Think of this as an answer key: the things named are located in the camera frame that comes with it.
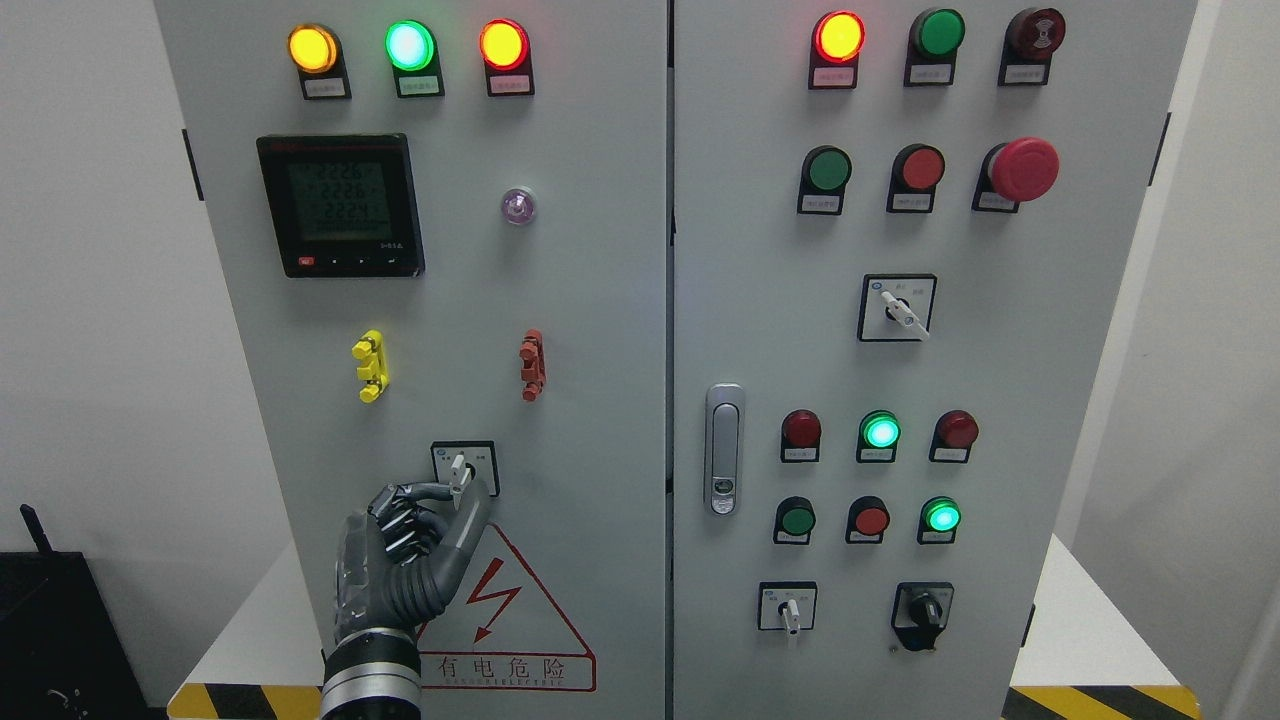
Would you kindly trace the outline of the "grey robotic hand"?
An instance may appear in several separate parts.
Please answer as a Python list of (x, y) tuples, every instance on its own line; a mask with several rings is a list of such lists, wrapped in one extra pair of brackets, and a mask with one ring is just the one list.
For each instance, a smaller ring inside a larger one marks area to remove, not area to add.
[(492, 511), (470, 471), (452, 484), (385, 486), (347, 519), (335, 561), (335, 642), (374, 628), (404, 633), (456, 597)]

